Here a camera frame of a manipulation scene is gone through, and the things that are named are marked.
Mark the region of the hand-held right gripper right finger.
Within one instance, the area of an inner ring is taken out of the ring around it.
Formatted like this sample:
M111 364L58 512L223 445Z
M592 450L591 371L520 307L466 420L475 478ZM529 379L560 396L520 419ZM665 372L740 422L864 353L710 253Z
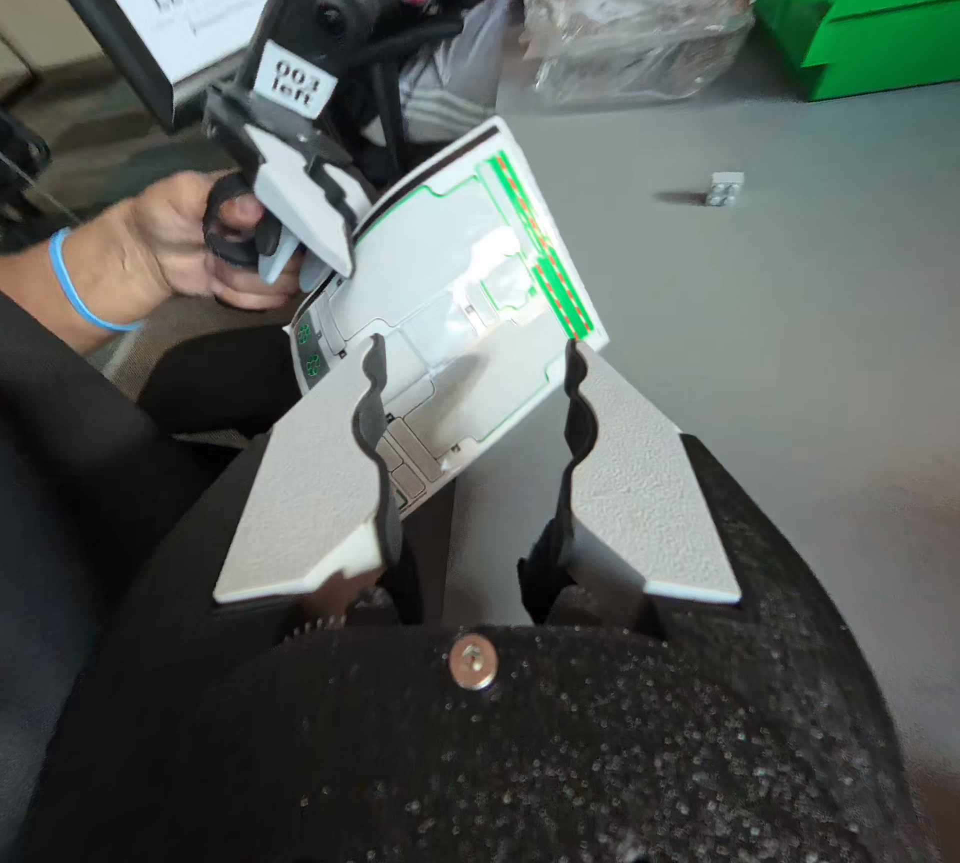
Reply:
M518 562L522 603L553 605L577 586L602 605L738 605L679 427L583 340L568 341L563 380L570 459L553 518Z

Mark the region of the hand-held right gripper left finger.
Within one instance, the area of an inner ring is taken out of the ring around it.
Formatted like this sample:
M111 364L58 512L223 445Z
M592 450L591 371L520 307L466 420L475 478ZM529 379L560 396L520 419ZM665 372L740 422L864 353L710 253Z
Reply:
M272 427L217 604L318 593L400 563L402 520L378 452L386 384L386 342L368 337Z

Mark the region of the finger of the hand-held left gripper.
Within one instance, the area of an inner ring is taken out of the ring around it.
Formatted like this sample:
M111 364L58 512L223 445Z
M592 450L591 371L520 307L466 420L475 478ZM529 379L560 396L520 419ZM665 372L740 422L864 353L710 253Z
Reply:
M340 166L315 156L309 164L309 179L349 228L358 228L365 221L376 195L352 165Z
M349 279L354 275L354 228L325 199L309 178L307 158L299 149L270 131L246 125L246 138L256 152L257 167L251 191L280 225L277 245L262 238L257 250L258 273L275 279L294 251L304 247L307 259L301 268L304 279L319 279L327 271Z

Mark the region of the white sticker sheet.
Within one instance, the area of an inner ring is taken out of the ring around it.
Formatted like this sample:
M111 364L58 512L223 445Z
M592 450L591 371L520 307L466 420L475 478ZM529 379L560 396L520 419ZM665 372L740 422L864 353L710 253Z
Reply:
M564 381L568 342L610 336L526 156L500 117L393 185L287 326L302 394L383 337L378 444L406 518Z

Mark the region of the person's left forearm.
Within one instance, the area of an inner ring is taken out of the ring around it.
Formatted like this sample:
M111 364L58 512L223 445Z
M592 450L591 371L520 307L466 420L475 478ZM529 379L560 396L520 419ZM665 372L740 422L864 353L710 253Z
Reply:
M88 308L77 308L76 291L66 292L61 276L66 273L62 250L66 231L14 254L1 257L1 292L32 317L43 329L76 353L100 348L116 330L102 320L88 319Z

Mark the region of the person's left hand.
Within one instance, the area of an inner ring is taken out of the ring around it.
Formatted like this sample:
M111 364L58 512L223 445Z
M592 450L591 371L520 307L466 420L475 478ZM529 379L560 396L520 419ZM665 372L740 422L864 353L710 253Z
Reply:
M72 231L62 259L78 298L105 323L129 326L177 297L215 298L255 312L299 294L299 257L273 283L234 267L206 243L203 219L221 173L178 173Z

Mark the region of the grey striped bag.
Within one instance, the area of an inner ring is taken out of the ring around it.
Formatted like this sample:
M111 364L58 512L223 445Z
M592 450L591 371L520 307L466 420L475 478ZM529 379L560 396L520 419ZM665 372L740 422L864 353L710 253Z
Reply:
M479 0L462 29L417 51L398 83L403 129L413 144L447 144L494 115L508 33L521 0Z

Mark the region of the blue wristband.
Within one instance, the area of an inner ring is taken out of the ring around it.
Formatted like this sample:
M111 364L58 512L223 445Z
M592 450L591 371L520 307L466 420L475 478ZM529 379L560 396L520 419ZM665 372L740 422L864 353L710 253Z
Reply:
M102 330L107 333L131 333L138 331L143 326L143 320L136 320L130 323L117 323L102 319L94 314L88 305L83 301L78 293L73 280L66 268L66 258L64 254L67 237L71 234L71 228L64 227L56 231L47 242L47 256L55 281L67 303L73 311L90 327Z

